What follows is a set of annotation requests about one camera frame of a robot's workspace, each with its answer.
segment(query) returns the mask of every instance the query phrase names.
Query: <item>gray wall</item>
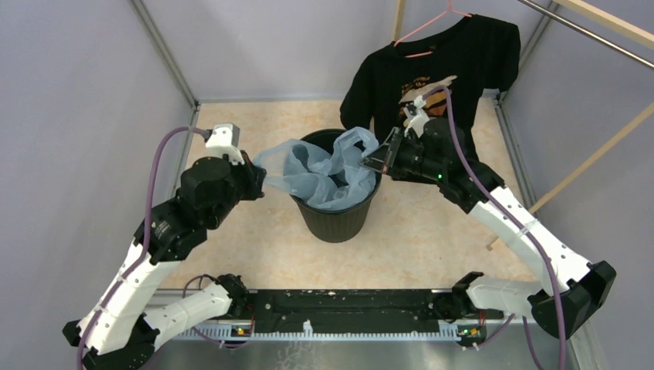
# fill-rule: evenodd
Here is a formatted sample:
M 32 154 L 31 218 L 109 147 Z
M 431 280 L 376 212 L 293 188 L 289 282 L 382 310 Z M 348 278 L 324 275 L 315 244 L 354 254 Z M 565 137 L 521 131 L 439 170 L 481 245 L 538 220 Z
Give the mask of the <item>gray wall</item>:
M 650 0 L 592 2 L 654 32 Z M 627 49 L 654 51 L 584 20 Z M 654 72 L 552 22 L 506 104 L 538 196 L 549 191 L 654 101 Z M 654 117 L 550 201 L 539 216 L 566 244 L 618 272 L 592 319 L 611 368 L 651 368 L 654 293 Z
M 200 100 L 341 98 L 396 0 L 145 1 Z
M 61 329 L 116 273 L 190 108 L 128 1 L 0 2 L 0 50 L 0 368 L 74 368 Z

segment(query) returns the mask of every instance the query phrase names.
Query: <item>plastic bag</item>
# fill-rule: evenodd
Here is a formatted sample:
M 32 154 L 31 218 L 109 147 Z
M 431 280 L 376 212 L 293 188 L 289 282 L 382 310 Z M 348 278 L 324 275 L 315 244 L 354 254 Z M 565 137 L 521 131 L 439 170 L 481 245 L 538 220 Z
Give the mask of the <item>plastic bag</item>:
M 363 151 L 355 146 L 358 142 L 363 142 Z M 254 164 L 268 171 L 264 183 L 310 207 L 344 210 L 361 203 L 375 188 L 374 172 L 359 161 L 377 147 L 379 142 L 370 131 L 355 127 L 334 141 L 333 155 L 293 139 L 259 153 Z

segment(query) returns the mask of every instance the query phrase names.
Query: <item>wooden beam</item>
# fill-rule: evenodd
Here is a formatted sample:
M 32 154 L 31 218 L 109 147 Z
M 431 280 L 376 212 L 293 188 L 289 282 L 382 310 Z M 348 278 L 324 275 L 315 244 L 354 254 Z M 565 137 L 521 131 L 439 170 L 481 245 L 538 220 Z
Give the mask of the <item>wooden beam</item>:
M 395 7 L 395 21 L 393 22 L 393 38 L 395 41 L 402 37 L 402 21 L 404 20 L 404 8 L 406 7 L 406 0 L 397 0 Z
M 569 185 L 574 179 L 579 177 L 584 171 L 586 171 L 590 166 L 592 166 L 597 160 L 602 158 L 603 155 L 606 154 L 611 148 L 613 148 L 617 143 L 620 142 L 620 140 L 624 139 L 627 135 L 629 135 L 633 130 L 635 130 L 636 127 L 640 126 L 641 123 L 645 122 L 645 120 L 650 117 L 654 113 L 654 102 L 652 104 L 649 104 L 647 108 L 645 108 L 641 113 L 638 114 L 634 119 L 631 120 L 631 122 L 627 123 L 624 127 L 622 127 L 611 139 L 609 139 L 604 145 L 600 146 L 599 149 L 597 149 L 587 160 L 584 161 L 584 163 L 581 164 L 581 166 L 577 167 L 576 170 L 572 171 L 566 178 L 563 179 L 557 185 L 554 189 L 546 193 L 541 199 L 536 202 L 531 208 L 529 208 L 529 212 L 534 213 L 537 210 L 541 209 L 550 199 L 555 197 L 558 193 L 561 192 L 567 185 Z M 494 248 L 499 247 L 502 244 L 502 240 L 499 238 L 496 239 L 490 246 L 487 247 L 489 251 L 492 251 Z
M 623 35 L 631 40 L 634 40 L 650 49 L 654 49 L 654 35 L 644 29 L 640 29 L 633 24 L 616 17 L 611 13 L 607 13 L 600 8 L 583 2 L 582 0 L 554 0 L 558 4 L 569 8 L 588 19 L 603 25 L 620 35 Z

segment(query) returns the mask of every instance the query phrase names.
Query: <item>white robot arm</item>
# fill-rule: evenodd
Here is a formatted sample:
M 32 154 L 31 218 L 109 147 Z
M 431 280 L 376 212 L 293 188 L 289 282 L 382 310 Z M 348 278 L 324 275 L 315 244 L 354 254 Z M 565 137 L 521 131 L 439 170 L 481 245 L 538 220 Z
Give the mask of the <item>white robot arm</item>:
M 564 304 L 565 337 L 569 337 L 604 303 L 615 278 L 613 268 L 605 262 L 591 264 L 576 254 L 522 207 L 495 172 L 482 163 L 471 163 L 490 195 L 504 208 L 510 209 L 524 225 L 524 229 L 519 230 L 475 189 L 462 170 L 456 161 L 446 123 L 441 119 L 431 119 L 415 106 L 408 107 L 406 113 L 410 118 L 409 126 L 404 131 L 394 129 L 376 152 L 362 160 L 362 165 L 393 177 L 412 174 L 432 180 L 448 200 L 496 233 L 527 264 L 538 281 L 504 281 L 482 273 L 470 273 L 453 287 L 451 294 L 434 294 L 433 291 L 425 294 L 398 292 L 398 295 L 393 291 L 371 291 L 370 294 L 378 294 L 376 302 L 381 301 L 381 296 L 393 297 L 389 299 L 393 304 L 397 304 L 398 296 L 408 294 L 408 301 L 415 301 L 416 294 L 423 294 L 416 312 L 434 322 L 437 321 L 434 312 L 441 310 L 442 313 L 442 308 L 446 306 L 456 306 L 452 310 L 456 314 L 450 316 L 454 319 L 462 317 L 458 315 L 482 309 L 514 313 L 534 318 L 545 331 L 558 337 L 552 301 L 554 292 L 545 262 L 526 235 L 530 231 L 540 241 L 554 269 L 558 292 Z M 86 317 L 71 321 L 64 327 L 63 333 L 71 345 L 89 349 L 83 358 L 87 369 L 140 368 L 166 341 L 202 321 L 218 317 L 243 320 L 246 308 L 252 309 L 252 297 L 257 292 L 248 291 L 239 277 L 227 274 L 188 298 L 163 308 L 144 311 L 164 278 L 186 259 L 194 247 L 207 240 L 207 229 L 218 228 L 239 201 L 263 197 L 261 187 L 265 171 L 252 165 L 247 154 L 237 149 L 238 128 L 231 123 L 216 125 L 205 139 L 213 156 L 196 161 L 184 171 L 176 196 L 154 207 L 152 224 L 141 224 L 134 234 L 122 267 L 96 307 Z M 146 251 L 143 250 L 145 227 L 149 227 L 152 234 Z M 126 274 L 126 270 L 139 259 L 143 262 Z M 103 304 L 108 294 L 111 299 Z M 333 298 L 334 294 L 337 293 L 330 291 L 328 297 Z M 353 297 L 361 296 L 362 292 L 357 291 Z M 343 301 L 339 300 L 340 304 L 352 301 L 344 300 L 345 297 Z M 432 301 L 423 305 L 424 300 Z M 359 304 L 354 303 L 355 311 L 364 315 Z M 427 311 L 424 311 L 425 306 L 429 307 Z M 255 304 L 255 312 L 250 316 L 257 314 L 260 317 L 275 311 L 270 309 L 270 304 L 265 304 L 265 307 L 260 304 L 261 312 L 257 312 L 256 307 Z M 318 313 L 325 311 L 324 306 L 315 304 L 312 307 L 305 301 L 301 307 L 301 316 L 304 317 L 312 309 Z M 371 307 L 369 313 L 376 315 L 389 311 L 383 305 L 379 312 L 374 311 L 376 306 Z M 288 302 L 281 309 L 293 312 L 292 304 Z M 409 310 L 398 311 L 404 315 Z M 410 315 L 411 325 L 420 325 L 422 316 L 419 318 L 414 313 L 406 315 Z M 280 314 L 271 320 L 275 322 L 280 318 L 285 320 L 286 316 Z

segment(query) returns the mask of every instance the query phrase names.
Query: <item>purple cable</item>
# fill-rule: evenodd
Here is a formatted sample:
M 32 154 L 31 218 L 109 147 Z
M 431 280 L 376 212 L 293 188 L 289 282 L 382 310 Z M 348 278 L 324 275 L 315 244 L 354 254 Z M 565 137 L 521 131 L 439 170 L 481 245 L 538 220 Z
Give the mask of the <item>purple cable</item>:
M 527 337 L 527 346 L 529 347 L 529 353 L 531 353 L 531 358 L 534 359 L 534 363 L 538 370 L 545 370 L 541 362 L 538 361 L 538 356 L 536 355 L 536 348 L 534 348 L 534 342 L 531 340 L 531 334 L 529 333 L 529 325 L 527 324 L 527 318 L 522 317 L 522 326 L 524 327 L 524 336 Z
M 188 130 L 191 130 L 193 133 L 197 133 L 200 135 L 204 133 L 204 130 L 198 128 L 177 127 L 176 129 L 173 129 L 168 134 L 166 134 L 166 136 L 164 136 L 164 138 L 159 143 L 159 146 L 157 147 L 157 151 L 154 154 L 154 160 L 152 161 L 152 169 L 150 170 L 150 179 L 147 184 L 145 220 L 143 222 L 143 225 L 145 226 L 145 228 L 143 229 L 143 250 L 141 251 L 141 254 L 137 258 L 137 260 L 134 261 L 134 263 L 131 264 L 125 270 L 125 272 L 121 276 L 123 279 L 127 279 L 130 276 L 130 274 L 132 274 L 132 272 L 134 272 L 134 270 L 136 270 L 137 267 L 139 267 L 139 265 L 143 261 L 145 261 L 147 256 L 147 248 L 150 246 L 150 232 L 152 230 L 152 228 L 149 227 L 149 225 L 152 224 L 152 198 L 154 195 L 154 181 L 157 178 L 157 169 L 159 168 L 161 153 L 164 151 L 164 147 L 166 146 L 166 143 L 168 143 L 168 140 L 170 140 L 171 137 L 173 137 L 176 133 L 182 133 Z M 101 308 L 105 308 L 109 304 L 111 298 L 114 296 L 114 294 L 122 284 L 123 284 L 122 281 L 117 281 L 116 283 L 114 283 L 114 285 L 106 293 L 105 298 L 100 302 Z M 93 330 L 93 327 L 98 325 L 98 319 L 101 314 L 102 314 L 101 310 L 98 310 L 93 314 L 91 320 L 89 321 L 89 324 L 86 326 L 86 329 L 84 329 L 84 332 L 82 333 L 82 337 L 79 339 L 79 344 L 77 345 L 77 370 L 84 370 L 84 364 L 82 363 L 82 359 L 84 355 L 84 347 L 86 346 L 86 341 L 89 339 L 89 336 L 91 335 L 91 331 Z
M 461 163 L 464 165 L 464 168 L 466 169 L 466 172 L 468 173 L 468 176 L 472 179 L 473 183 L 475 186 L 479 188 L 481 193 L 488 198 L 488 200 L 498 209 L 500 210 L 501 213 L 503 213 L 511 222 L 519 229 L 519 230 L 524 230 L 524 225 L 513 215 L 511 212 L 509 212 L 502 204 L 495 199 L 491 193 L 486 190 L 484 185 L 479 181 L 477 178 L 477 175 L 474 174 L 474 171 L 472 171 L 472 168 L 470 167 L 470 164 L 466 160 L 466 157 L 464 155 L 464 151 L 461 149 L 461 145 L 459 143 L 459 138 L 457 136 L 457 128 L 454 124 L 454 109 L 452 108 L 452 95 L 450 93 L 450 90 L 447 87 L 439 86 L 435 89 L 432 89 L 429 91 L 427 94 L 423 95 L 423 99 L 426 99 L 428 96 L 433 95 L 434 93 L 438 91 L 444 91 L 445 92 L 445 98 L 447 101 L 447 120 L 450 124 L 450 133 L 452 134 L 452 139 L 454 141 L 454 148 L 457 150 L 457 155 L 459 156 L 459 159 L 461 160 Z M 545 268 L 548 271 L 548 276 L 550 278 L 550 282 L 552 285 L 552 295 L 554 296 L 554 304 L 555 304 L 555 309 L 556 309 L 556 318 L 557 318 L 557 326 L 558 326 L 558 369 L 563 370 L 565 368 L 565 323 L 564 323 L 564 316 L 563 316 L 563 305 L 561 304 L 561 291 L 558 288 L 558 283 L 556 281 L 556 273 L 554 272 L 554 268 L 551 265 L 551 262 L 549 261 L 548 254 L 545 253 L 545 249 L 541 245 L 541 243 L 536 240 L 536 237 L 527 230 L 526 234 L 527 238 L 531 241 L 531 243 L 534 244 L 536 249 L 538 250 L 538 253 L 541 255 L 543 258 L 543 262 L 545 264 Z

